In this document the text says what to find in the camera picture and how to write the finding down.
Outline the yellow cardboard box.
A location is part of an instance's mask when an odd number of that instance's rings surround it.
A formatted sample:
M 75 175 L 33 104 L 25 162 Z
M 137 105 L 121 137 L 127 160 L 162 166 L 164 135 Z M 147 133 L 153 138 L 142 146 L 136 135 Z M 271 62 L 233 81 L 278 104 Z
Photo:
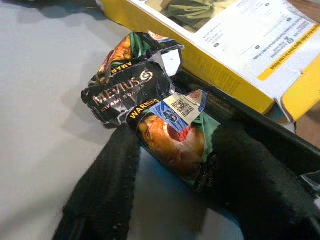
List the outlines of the yellow cardboard box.
M 95 0 L 133 32 L 183 44 L 184 67 L 264 114 L 291 122 L 320 102 L 320 23 L 288 0 Z

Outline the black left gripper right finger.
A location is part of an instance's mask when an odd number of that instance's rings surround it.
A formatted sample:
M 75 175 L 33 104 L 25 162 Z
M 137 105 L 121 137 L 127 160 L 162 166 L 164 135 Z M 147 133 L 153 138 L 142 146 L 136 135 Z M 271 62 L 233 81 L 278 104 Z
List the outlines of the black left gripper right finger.
M 214 190 L 244 240 L 320 240 L 320 209 L 297 177 L 238 122 L 213 136 Z

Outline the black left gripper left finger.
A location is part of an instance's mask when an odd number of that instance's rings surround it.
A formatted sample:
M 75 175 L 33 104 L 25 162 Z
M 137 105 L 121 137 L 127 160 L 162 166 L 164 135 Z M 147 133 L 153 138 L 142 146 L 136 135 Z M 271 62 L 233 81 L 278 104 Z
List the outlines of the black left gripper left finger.
M 52 240 L 127 240 L 140 145 L 119 126 L 73 189 Z

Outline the black cigarette pack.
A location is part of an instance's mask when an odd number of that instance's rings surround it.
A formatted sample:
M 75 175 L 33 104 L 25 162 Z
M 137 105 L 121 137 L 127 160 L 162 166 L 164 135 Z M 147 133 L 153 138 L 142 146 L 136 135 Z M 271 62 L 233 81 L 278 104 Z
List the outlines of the black cigarette pack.
M 81 93 L 108 126 L 128 124 L 143 148 L 196 192 L 216 181 L 215 131 L 209 96 L 174 85 L 184 46 L 153 32 L 131 32 L 106 57 Z

